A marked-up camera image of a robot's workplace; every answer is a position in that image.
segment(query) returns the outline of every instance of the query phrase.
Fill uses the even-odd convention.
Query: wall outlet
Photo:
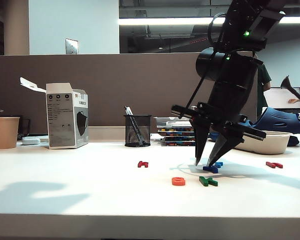
[[[65,53],[79,54],[79,41],[72,39],[65,39]]]

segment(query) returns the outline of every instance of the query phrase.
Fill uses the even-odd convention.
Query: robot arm
[[[268,33],[284,16],[283,7],[282,0],[233,0],[218,41],[212,42],[209,37],[213,48],[203,50],[198,56],[196,70],[201,81],[186,107],[172,107],[172,113],[191,119],[196,137],[196,165],[201,159],[210,127],[220,134],[209,156],[208,166],[243,142],[243,135],[258,140],[265,138],[264,132],[240,124],[247,117],[239,114],[252,89],[257,65],[262,62],[238,52],[250,51],[254,55],[264,49]],[[215,81],[209,100],[189,109],[204,79]]]

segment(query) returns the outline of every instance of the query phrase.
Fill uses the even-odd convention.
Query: cardboard box
[[[88,95],[70,83],[48,83],[46,90],[24,78],[21,85],[46,94],[50,149],[74,149],[89,141]]]

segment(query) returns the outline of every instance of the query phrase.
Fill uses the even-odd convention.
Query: desk
[[[300,239],[300,144],[273,156],[233,149],[217,174],[202,171],[213,145],[198,167],[193,146],[156,142],[0,149],[0,239]]]

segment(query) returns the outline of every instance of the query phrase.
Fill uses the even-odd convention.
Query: green shirt
[[[268,71],[265,68],[265,65],[258,65],[258,87],[257,87],[257,108],[256,115],[260,116],[262,113],[262,107],[268,106],[263,94],[263,85],[270,82],[271,78]]]

